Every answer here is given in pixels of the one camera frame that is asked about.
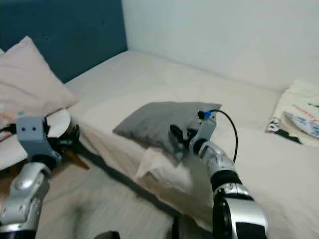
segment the white pillow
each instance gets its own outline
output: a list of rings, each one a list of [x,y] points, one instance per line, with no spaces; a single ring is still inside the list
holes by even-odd
[[[0,56],[0,129],[16,112],[46,116],[75,103],[28,36]]]

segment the folded cloth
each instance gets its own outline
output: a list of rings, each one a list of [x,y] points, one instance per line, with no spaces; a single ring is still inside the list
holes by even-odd
[[[295,81],[280,98],[266,132],[319,146],[319,85]]]

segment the black cable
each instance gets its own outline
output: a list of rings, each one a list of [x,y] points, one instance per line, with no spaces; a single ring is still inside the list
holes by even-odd
[[[7,127],[0,129],[0,133],[2,132],[9,132],[11,134],[16,134],[16,128],[15,128],[15,124],[9,124]]]
[[[237,130],[236,130],[236,127],[235,127],[235,124],[234,122],[231,120],[231,118],[229,117],[228,114],[226,114],[224,111],[221,111],[221,110],[211,110],[210,112],[220,112],[222,114],[224,114],[228,120],[230,121],[231,125],[233,126],[233,129],[234,129],[234,133],[235,133],[235,154],[234,154],[234,159],[233,159],[233,162],[235,163],[236,161],[236,157],[237,157],[237,150],[238,150],[238,134],[237,134]]]

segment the gray pillow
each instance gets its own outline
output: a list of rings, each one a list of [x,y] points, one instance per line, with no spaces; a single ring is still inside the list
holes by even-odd
[[[177,125],[184,133],[187,128],[198,129],[197,112],[220,109],[220,104],[207,103],[149,103],[123,120],[113,132],[148,145],[161,147],[176,159],[183,159],[187,150],[177,143],[169,126]]]

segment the white wall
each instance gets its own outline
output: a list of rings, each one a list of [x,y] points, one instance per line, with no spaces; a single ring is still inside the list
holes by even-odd
[[[129,49],[282,90],[319,82],[319,0],[122,0]]]

